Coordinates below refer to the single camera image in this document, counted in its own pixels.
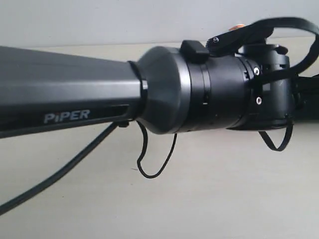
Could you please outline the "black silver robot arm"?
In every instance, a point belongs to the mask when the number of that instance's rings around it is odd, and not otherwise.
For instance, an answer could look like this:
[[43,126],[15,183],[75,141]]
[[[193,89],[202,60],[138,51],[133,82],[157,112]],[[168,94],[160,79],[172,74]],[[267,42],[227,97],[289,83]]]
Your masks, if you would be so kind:
[[293,128],[290,82],[263,86],[257,61],[199,43],[157,46],[137,61],[0,49],[2,138],[139,121],[156,134]]

